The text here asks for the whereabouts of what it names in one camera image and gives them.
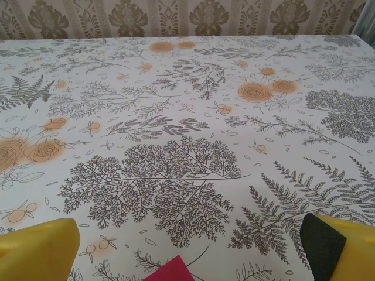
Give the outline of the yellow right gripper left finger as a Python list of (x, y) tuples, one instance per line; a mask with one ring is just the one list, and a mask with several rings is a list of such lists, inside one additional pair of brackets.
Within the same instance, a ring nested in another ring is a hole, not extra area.
[(80, 246), (72, 218), (1, 235), (1, 280), (67, 280)]

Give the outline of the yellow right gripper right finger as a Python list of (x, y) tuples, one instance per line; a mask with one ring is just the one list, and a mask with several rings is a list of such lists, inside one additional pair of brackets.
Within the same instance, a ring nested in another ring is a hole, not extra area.
[(315, 280), (374, 280), (374, 226), (309, 213), (300, 239)]

